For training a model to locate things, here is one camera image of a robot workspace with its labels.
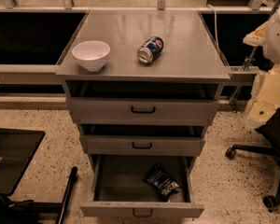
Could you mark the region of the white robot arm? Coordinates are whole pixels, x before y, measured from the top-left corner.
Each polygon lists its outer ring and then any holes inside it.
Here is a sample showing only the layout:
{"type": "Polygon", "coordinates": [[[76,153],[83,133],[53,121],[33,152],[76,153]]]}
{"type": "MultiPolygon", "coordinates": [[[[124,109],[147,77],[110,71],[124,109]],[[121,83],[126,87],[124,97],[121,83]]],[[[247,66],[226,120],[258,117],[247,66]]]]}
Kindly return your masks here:
{"type": "Polygon", "coordinates": [[[247,45],[263,49],[263,56],[273,63],[264,76],[257,94],[253,94],[252,106],[245,124],[258,128],[264,125],[280,108],[280,7],[255,31],[246,35],[247,45]]]}

